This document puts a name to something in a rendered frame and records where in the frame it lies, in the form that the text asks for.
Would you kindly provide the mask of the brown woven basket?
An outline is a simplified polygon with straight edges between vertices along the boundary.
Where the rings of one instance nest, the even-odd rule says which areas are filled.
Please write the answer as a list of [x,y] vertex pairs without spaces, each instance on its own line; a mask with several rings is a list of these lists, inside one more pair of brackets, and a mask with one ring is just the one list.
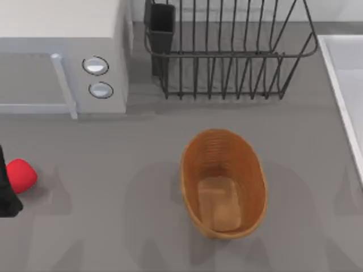
[[180,161],[188,215],[203,235],[234,240],[253,233],[268,206],[268,186],[253,147],[226,129],[195,135]]

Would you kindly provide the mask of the small microwave knob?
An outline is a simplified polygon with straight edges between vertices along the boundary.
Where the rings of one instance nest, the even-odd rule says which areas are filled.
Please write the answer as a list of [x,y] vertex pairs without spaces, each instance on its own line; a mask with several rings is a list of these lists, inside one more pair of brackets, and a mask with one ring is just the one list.
[[113,95],[113,88],[106,82],[89,85],[88,92],[97,99],[108,99]]

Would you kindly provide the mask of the black cutlery holder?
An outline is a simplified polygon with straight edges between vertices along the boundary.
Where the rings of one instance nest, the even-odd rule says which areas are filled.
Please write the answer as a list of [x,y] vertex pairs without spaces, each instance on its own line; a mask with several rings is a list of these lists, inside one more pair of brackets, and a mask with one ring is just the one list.
[[175,33],[175,14],[174,5],[145,0],[144,23],[151,49],[152,76],[160,76],[164,59],[168,61]]

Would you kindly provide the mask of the large microwave knob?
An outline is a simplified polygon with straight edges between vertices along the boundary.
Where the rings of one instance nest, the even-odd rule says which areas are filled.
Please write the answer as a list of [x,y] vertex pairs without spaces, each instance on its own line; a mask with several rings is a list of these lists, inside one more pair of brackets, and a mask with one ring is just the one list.
[[101,76],[108,72],[109,64],[102,57],[92,56],[82,60],[82,68],[90,75]]

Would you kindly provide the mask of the red apple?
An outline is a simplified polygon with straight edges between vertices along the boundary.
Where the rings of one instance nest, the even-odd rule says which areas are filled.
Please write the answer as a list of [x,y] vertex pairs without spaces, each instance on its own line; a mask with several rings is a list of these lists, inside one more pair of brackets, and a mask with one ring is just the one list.
[[31,189],[37,182],[38,175],[33,167],[24,159],[14,159],[7,166],[10,185],[16,194]]

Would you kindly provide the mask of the pale microwave oven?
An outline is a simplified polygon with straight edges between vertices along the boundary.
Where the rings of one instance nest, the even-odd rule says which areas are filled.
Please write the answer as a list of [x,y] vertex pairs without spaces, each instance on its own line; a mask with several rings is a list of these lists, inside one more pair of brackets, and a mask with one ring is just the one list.
[[[133,49],[129,0],[0,0],[0,114],[64,114],[65,103],[50,55],[62,57],[81,114],[123,114]],[[104,58],[109,70],[90,75],[82,60]],[[106,82],[108,99],[88,87]]]

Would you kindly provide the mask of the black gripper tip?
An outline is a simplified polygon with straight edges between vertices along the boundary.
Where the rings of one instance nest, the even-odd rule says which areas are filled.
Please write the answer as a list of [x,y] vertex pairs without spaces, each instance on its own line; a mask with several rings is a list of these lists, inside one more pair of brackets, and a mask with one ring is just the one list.
[[22,210],[23,204],[9,182],[3,150],[0,145],[0,218],[14,218]]

